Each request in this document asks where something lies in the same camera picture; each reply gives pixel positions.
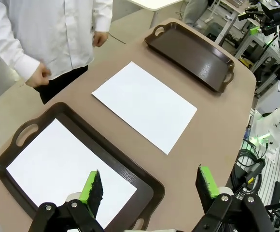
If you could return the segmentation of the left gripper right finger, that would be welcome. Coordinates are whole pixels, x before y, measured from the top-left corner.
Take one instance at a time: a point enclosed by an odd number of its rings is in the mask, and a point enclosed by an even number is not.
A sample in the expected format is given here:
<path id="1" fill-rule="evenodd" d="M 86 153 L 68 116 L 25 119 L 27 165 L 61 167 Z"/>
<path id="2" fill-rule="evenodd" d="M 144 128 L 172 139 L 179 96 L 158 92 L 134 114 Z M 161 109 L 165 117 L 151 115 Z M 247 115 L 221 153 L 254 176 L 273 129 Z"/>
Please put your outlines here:
<path id="1" fill-rule="evenodd" d="M 258 195 L 250 194 L 238 199 L 221 193 L 206 166 L 199 166 L 196 189 L 204 210 L 204 216 L 196 224 L 194 232 L 218 232 L 230 225 L 238 232 L 273 232 L 268 212 Z"/>

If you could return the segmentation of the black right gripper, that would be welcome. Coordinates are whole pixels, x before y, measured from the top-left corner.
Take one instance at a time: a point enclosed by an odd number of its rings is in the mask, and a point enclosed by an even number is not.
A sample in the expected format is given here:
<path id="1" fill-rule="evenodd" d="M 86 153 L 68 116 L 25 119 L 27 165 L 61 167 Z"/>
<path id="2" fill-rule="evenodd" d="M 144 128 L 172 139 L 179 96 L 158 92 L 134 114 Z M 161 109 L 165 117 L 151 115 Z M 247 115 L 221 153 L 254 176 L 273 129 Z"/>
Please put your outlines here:
<path id="1" fill-rule="evenodd" d="M 251 35 L 276 33 L 277 27 L 280 25 L 280 1 L 260 1 L 260 5 L 262 11 L 257 6 L 248 7 L 242 14 L 238 15 L 238 20 L 261 20 L 260 26 L 250 29 Z"/>

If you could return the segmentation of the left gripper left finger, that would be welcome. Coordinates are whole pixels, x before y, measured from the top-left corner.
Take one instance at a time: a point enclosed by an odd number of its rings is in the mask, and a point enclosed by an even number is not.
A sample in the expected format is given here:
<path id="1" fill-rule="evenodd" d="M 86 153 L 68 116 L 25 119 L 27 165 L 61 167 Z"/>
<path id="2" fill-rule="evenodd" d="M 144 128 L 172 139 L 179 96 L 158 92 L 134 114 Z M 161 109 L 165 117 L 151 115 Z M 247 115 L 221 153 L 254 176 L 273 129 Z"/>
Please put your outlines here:
<path id="1" fill-rule="evenodd" d="M 80 196 L 72 197 L 61 206 L 42 203 L 30 226 L 31 232 L 102 232 L 97 212 L 103 198 L 103 186 L 98 170 L 91 171 Z"/>

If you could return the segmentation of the person's right hand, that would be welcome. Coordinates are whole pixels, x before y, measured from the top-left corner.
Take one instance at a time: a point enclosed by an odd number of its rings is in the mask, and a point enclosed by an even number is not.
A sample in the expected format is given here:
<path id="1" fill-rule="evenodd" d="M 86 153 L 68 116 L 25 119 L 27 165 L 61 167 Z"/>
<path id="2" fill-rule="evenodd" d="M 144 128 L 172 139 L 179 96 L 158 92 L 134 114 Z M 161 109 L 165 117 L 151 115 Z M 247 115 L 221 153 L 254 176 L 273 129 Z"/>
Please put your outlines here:
<path id="1" fill-rule="evenodd" d="M 42 62 L 40 62 L 35 72 L 26 81 L 26 85 L 32 88 L 48 85 L 50 76 L 51 71 Z"/>

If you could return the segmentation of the person's left hand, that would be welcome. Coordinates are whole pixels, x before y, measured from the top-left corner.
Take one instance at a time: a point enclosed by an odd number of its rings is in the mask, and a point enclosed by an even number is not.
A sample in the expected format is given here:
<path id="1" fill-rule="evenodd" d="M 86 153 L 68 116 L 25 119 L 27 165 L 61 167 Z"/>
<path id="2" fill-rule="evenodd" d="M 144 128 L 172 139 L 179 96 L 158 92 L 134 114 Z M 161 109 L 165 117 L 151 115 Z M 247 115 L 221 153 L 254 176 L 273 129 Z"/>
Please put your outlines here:
<path id="1" fill-rule="evenodd" d="M 95 31 L 93 36 L 93 47 L 101 47 L 108 39 L 108 32 Z"/>

